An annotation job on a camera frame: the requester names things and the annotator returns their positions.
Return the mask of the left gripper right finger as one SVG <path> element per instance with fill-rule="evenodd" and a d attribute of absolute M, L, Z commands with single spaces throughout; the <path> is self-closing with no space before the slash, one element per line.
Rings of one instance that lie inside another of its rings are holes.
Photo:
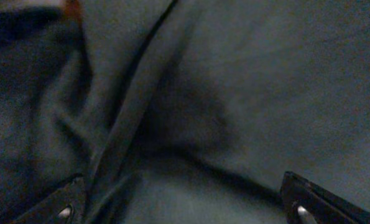
<path fill-rule="evenodd" d="M 370 212 L 294 172 L 284 174 L 280 196 L 289 224 L 370 224 Z"/>

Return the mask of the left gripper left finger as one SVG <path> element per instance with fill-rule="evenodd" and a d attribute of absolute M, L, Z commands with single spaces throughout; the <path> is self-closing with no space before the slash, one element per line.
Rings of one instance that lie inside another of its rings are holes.
<path fill-rule="evenodd" d="M 12 224 L 80 224 L 85 210 L 85 183 L 74 175 L 45 199 L 18 216 Z"/>

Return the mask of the dark green t-shirt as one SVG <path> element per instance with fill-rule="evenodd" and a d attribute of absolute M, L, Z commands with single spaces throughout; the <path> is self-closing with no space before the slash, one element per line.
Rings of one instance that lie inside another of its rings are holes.
<path fill-rule="evenodd" d="M 0 1 L 0 223 L 287 223 L 294 172 L 370 212 L 370 1 Z"/>

